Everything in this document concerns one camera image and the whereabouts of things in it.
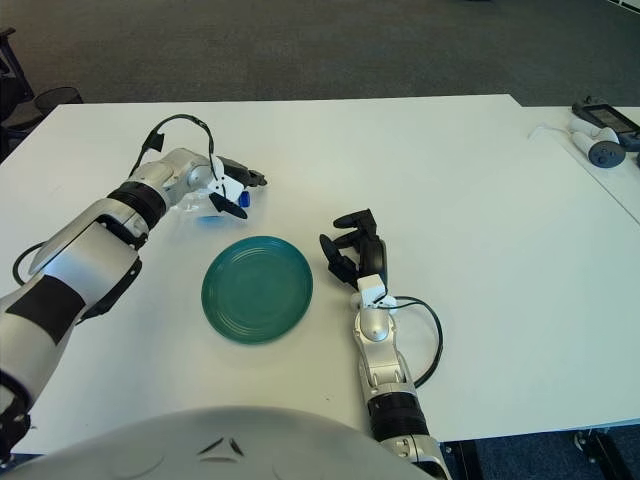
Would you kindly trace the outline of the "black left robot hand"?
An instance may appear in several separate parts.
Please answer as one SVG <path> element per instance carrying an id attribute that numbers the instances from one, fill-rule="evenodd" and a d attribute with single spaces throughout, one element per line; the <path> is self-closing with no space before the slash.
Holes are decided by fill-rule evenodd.
<path id="1" fill-rule="evenodd" d="M 208 197 L 218 212 L 245 220 L 246 208 L 250 206 L 248 189 L 266 185 L 267 180 L 261 172 L 249 169 L 230 158 L 216 156 L 214 177 L 208 185 Z"/>

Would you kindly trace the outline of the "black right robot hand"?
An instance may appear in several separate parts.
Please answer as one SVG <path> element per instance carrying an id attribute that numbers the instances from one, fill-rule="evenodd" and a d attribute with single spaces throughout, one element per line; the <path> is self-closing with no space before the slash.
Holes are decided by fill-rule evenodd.
<path id="1" fill-rule="evenodd" d="M 377 234 L 377 224 L 370 209 L 337 218 L 337 229 L 349 232 L 332 240 L 319 235 L 320 247 L 328 261 L 328 270 L 341 282 L 358 289 L 361 278 L 379 275 L 387 286 L 387 253 L 384 241 Z"/>

